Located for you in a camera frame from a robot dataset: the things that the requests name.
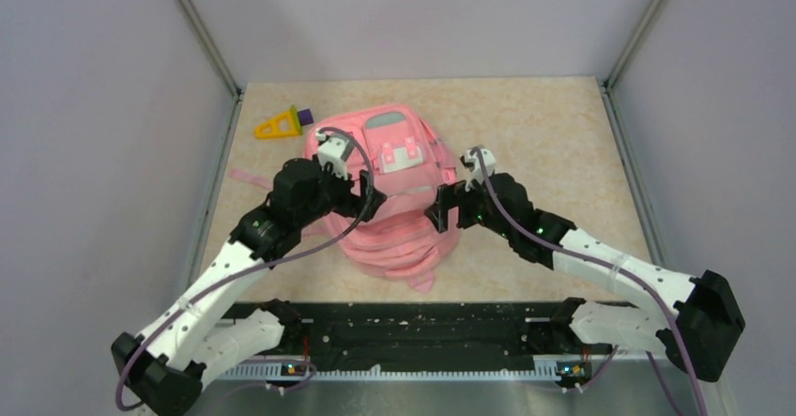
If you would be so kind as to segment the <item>pink student backpack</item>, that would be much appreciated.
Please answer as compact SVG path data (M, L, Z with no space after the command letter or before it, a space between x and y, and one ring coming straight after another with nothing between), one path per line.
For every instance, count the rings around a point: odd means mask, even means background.
M370 222L349 234L349 218L331 213L306 227L303 234L343 235L340 248L364 273L404 280L419 292L434 284L435 266L455 247L459 235L450 229L437 233L424 211L435 200L436 188L454 183L456 166L451 150L433 127L409 107L388 104L332 116L320 121L305 139L304 155L317 152L315 133L333 131L354 145L347 160L356 176L367 164L375 169L375 185L387 196ZM271 181L241 175L241 180L268 189Z

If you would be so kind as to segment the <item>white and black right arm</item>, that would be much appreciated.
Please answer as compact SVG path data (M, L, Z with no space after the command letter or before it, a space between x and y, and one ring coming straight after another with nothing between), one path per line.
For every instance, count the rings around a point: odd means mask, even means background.
M478 224L508 241L521 258L590 281L627 306L572 298L550 327L553 345L575 352L611 344L664 354L682 372L706 382L722 376L745 328L727 279L666 270L595 239L557 214L535 208L525 187L506 173L482 184L444 184L425 210L444 233Z

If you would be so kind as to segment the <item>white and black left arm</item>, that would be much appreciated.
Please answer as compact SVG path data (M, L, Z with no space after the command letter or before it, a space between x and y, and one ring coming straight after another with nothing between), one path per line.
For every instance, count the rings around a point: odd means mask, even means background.
M343 239L337 235L296 253L306 227L336 213L350 219L344 229L349 234L372 219L384 199L371 164L353 176L341 159L314 155L287 161L266 200L240 218L197 280L155 321L113 341L117 408L184 415L210 383L252 355L272 347L283 354L295 350L299 325L270 310L257 310L231 328L220 330L217 324L245 290L275 267Z

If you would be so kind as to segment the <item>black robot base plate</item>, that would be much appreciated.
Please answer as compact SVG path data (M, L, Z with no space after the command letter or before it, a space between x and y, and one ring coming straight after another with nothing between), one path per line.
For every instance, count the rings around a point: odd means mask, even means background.
M591 360L612 351L585 345L564 316L575 299L552 302L288 302L280 343L267 359L309 360L321 372L529 372L544 356Z

